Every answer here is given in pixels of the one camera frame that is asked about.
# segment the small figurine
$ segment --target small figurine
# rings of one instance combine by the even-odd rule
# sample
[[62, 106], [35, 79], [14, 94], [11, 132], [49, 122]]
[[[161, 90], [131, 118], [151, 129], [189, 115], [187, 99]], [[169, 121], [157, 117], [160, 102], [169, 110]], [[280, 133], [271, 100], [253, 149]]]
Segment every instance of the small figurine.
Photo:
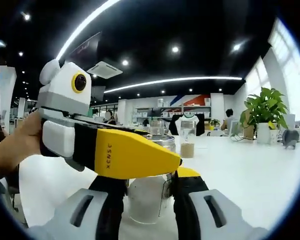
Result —
[[299, 141], [299, 133], [296, 130], [285, 130], [282, 135], [282, 142], [285, 148], [293, 146], [296, 148], [296, 144]]

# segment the camera lens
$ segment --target camera lens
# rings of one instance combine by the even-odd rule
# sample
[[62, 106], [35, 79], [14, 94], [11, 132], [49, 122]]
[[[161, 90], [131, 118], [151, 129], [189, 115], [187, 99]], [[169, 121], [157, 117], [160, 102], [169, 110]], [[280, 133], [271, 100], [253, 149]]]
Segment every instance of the camera lens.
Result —
[[87, 84], [87, 80], [84, 75], [79, 74], [78, 76], [76, 76], [76, 78], [74, 80], [75, 89], [77, 89], [79, 92], [81, 92], [83, 89], [85, 89], [86, 84]]

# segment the desk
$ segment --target desk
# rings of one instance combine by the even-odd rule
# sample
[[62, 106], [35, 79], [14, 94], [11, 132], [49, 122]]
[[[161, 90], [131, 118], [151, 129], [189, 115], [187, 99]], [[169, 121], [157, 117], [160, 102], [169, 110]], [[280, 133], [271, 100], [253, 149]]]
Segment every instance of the desk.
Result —
[[[176, 136], [177, 149], [179, 136]], [[300, 143], [296, 149], [259, 145], [256, 141], [233, 142], [228, 137], [199, 136], [194, 158], [184, 167], [201, 174], [210, 189], [217, 189], [242, 209], [254, 227], [271, 229], [285, 214], [300, 188]], [[20, 164], [20, 196], [29, 226], [43, 225], [54, 208], [80, 188], [88, 188], [96, 174], [76, 172], [62, 158], [29, 157]], [[178, 239], [173, 208], [155, 225], [139, 225], [122, 215], [120, 239]]]

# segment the brown liquid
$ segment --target brown liquid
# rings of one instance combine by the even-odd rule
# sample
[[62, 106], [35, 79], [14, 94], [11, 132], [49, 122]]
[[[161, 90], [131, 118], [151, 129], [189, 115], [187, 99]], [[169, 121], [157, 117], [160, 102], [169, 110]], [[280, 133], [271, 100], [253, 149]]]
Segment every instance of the brown liquid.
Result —
[[192, 159], [195, 155], [195, 144], [194, 143], [182, 143], [180, 156], [184, 159]]

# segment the white robot part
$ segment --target white robot part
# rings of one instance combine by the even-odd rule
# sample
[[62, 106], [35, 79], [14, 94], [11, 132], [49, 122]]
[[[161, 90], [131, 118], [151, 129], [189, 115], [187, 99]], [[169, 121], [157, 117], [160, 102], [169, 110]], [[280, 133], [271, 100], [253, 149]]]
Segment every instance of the white robot part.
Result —
[[75, 151], [75, 128], [45, 121], [42, 128], [43, 144], [55, 154], [70, 158]]
[[42, 83], [39, 90], [38, 108], [48, 108], [69, 114], [86, 115], [91, 100], [91, 77], [83, 69], [68, 62], [56, 72], [56, 62], [46, 64], [41, 72]]

